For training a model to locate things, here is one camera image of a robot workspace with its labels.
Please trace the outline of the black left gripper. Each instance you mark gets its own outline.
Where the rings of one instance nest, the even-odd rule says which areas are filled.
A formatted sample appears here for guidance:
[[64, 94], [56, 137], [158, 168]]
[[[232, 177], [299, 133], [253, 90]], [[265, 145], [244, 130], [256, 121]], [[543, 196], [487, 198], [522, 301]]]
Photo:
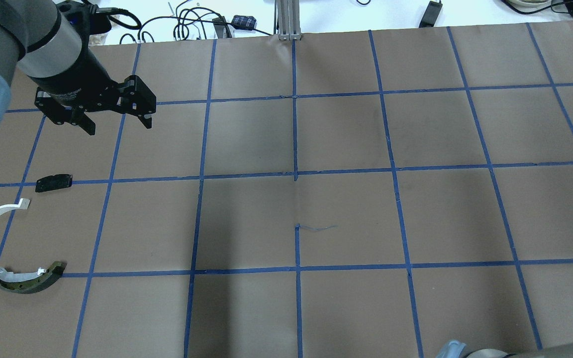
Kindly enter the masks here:
[[114, 81], [89, 49], [63, 73], [34, 81], [34, 104], [55, 125], [71, 124], [94, 136], [96, 123], [88, 113], [113, 111], [153, 127], [157, 98], [149, 86], [137, 75]]

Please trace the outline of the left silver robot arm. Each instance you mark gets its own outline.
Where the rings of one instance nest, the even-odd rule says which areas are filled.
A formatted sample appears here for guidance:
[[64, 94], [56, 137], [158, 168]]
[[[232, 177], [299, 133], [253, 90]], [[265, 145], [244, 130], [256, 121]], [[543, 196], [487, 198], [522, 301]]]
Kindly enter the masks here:
[[36, 108], [55, 125], [94, 135], [88, 113], [113, 111], [152, 128], [156, 95], [137, 75], [114, 81], [89, 48], [90, 36], [109, 32], [113, 23], [142, 27], [133, 13], [88, 0], [0, 0], [0, 123], [20, 70], [37, 85]]

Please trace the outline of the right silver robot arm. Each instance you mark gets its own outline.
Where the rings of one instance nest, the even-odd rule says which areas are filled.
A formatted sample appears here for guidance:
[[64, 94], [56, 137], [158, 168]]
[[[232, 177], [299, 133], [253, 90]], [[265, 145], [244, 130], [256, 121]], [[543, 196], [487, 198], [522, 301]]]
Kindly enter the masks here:
[[457, 340], [444, 344], [437, 358], [573, 358], [573, 343], [529, 351], [503, 351], [494, 348], [471, 349]]

